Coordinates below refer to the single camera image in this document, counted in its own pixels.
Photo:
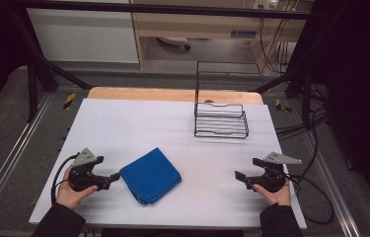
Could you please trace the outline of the light wooden desk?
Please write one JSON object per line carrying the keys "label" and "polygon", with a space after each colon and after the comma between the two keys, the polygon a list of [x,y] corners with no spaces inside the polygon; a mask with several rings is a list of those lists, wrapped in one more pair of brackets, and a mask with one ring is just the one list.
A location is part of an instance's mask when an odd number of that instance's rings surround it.
{"label": "light wooden desk", "polygon": [[[129,0],[132,4],[177,5],[254,9],[254,0]],[[312,5],[303,0],[279,0],[269,11],[300,12]],[[235,39],[248,47],[255,62],[265,68],[281,42],[296,42],[304,29],[304,20],[259,19],[244,17],[148,14],[132,15],[136,35],[141,38]]]}

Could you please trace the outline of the white cabinet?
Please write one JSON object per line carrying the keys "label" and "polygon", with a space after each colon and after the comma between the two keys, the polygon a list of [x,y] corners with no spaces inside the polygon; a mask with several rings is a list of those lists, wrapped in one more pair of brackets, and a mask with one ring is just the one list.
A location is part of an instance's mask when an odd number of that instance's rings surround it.
{"label": "white cabinet", "polygon": [[131,16],[29,9],[43,54],[53,61],[137,63]]}

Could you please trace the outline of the yellow black striped tape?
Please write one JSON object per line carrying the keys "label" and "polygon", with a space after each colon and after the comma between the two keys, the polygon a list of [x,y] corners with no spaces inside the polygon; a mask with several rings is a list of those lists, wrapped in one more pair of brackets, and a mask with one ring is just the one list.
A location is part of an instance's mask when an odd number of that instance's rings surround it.
{"label": "yellow black striped tape", "polygon": [[279,99],[275,99],[275,108],[286,113],[292,113],[290,108],[283,107]]}
{"label": "yellow black striped tape", "polygon": [[76,93],[70,93],[64,103],[63,110],[69,110],[73,100],[76,97]]}

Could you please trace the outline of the white chair base with caster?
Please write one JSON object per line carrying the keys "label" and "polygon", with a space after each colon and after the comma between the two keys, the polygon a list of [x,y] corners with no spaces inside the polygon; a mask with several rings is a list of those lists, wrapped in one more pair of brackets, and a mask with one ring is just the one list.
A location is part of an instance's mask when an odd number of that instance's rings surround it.
{"label": "white chair base with caster", "polygon": [[166,38],[166,37],[158,37],[158,40],[175,46],[181,46],[185,50],[190,50],[191,46],[188,43],[188,40],[186,38]]}

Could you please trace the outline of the blue towel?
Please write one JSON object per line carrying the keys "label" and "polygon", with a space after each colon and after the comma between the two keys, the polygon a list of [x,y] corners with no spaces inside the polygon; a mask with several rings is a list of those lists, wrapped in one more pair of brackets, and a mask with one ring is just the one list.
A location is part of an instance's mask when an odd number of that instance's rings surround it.
{"label": "blue towel", "polygon": [[152,204],[182,181],[180,172],[155,148],[120,169],[132,195],[140,204]]}

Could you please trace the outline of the aluminium floor rail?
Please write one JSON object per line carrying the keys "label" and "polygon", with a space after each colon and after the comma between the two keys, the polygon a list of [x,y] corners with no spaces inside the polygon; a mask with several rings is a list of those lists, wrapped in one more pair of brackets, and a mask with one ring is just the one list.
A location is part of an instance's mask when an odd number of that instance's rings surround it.
{"label": "aluminium floor rail", "polygon": [[314,134],[311,131],[306,132],[305,138],[309,144],[311,151],[313,152],[313,156],[315,157],[314,164],[316,165],[318,174],[325,187],[325,190],[333,203],[333,210],[335,212],[338,223],[344,233],[344,236],[360,237],[360,231],[347,207],[346,201],[344,200],[340,189],[336,185],[335,179],[329,168],[327,167],[323,155],[318,149],[318,139],[314,137]]}
{"label": "aluminium floor rail", "polygon": [[7,155],[4,164],[0,168],[0,194],[5,187],[9,177],[13,173],[14,168],[19,162],[19,159],[24,153],[27,145],[29,144],[33,134],[35,133],[38,124],[40,123],[43,115],[45,114],[50,101],[53,99],[53,93],[45,93],[37,106],[38,112],[34,116],[33,120],[28,122],[21,135],[18,137],[16,143],[12,147],[12,150]]}

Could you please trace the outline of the black horizontal frame bar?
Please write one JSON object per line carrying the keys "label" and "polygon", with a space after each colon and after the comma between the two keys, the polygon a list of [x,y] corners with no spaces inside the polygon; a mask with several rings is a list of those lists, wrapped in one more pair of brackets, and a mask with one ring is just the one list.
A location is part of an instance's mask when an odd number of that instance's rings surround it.
{"label": "black horizontal frame bar", "polygon": [[176,15],[223,16],[223,17],[245,17],[245,18],[289,19],[289,20],[308,20],[318,17],[317,14],[311,12],[267,11],[267,10],[197,7],[197,6],[49,1],[49,0],[15,0],[15,3],[24,8],[73,10],[73,11],[176,14]]}

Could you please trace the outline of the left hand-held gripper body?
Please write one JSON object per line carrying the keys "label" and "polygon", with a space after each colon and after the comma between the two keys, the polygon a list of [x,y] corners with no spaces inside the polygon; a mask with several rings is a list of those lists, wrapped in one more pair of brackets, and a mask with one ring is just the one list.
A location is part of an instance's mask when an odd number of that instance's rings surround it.
{"label": "left hand-held gripper body", "polygon": [[84,148],[70,165],[69,184],[76,191],[81,192],[90,186],[97,186],[98,190],[107,190],[111,185],[111,178],[98,176],[93,173],[96,165],[96,156],[89,148]]}

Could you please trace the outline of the person's left hand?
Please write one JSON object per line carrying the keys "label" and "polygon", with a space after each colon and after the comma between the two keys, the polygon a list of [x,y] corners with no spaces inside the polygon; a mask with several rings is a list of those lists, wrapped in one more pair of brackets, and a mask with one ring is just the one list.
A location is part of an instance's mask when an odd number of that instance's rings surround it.
{"label": "person's left hand", "polygon": [[82,202],[84,198],[96,192],[98,190],[98,187],[90,186],[84,191],[76,192],[69,185],[68,182],[69,174],[70,169],[67,169],[64,173],[63,181],[61,182],[58,188],[56,202],[66,206],[71,210],[74,210]]}

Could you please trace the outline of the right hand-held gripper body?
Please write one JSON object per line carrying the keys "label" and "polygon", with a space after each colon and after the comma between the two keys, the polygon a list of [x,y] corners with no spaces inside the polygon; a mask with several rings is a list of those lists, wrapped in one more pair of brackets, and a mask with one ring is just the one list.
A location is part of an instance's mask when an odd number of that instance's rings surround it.
{"label": "right hand-held gripper body", "polygon": [[246,177],[245,185],[248,190],[253,188],[254,184],[264,187],[271,193],[278,192],[285,184],[286,175],[283,165],[301,165],[300,159],[292,158],[276,152],[271,152],[260,159],[265,162],[264,173],[258,177]]}

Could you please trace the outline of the white power strip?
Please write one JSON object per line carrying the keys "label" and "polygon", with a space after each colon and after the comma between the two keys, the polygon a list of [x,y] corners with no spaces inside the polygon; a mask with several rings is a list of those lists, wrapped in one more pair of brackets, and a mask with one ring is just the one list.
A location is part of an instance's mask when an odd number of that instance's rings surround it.
{"label": "white power strip", "polygon": [[254,9],[273,10],[277,7],[279,0],[254,0]]}

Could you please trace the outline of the black wire rack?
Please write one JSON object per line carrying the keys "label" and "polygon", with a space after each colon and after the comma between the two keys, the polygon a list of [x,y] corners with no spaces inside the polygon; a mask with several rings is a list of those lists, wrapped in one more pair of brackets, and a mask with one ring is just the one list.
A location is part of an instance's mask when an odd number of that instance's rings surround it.
{"label": "black wire rack", "polygon": [[241,99],[221,102],[209,96],[208,91],[224,96],[226,92],[257,79],[263,81],[259,66],[254,62],[198,61],[193,108],[194,136],[247,138],[249,123],[244,102]]}

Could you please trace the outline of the person's right hand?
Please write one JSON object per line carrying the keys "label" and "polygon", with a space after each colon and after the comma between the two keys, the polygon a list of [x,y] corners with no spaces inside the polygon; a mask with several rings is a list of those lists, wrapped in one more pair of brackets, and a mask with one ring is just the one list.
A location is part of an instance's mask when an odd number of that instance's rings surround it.
{"label": "person's right hand", "polygon": [[290,188],[288,184],[282,186],[282,188],[275,193],[271,193],[266,190],[264,187],[254,184],[253,188],[256,192],[258,192],[261,196],[263,196],[269,205],[279,204],[279,205],[291,205],[291,194]]}

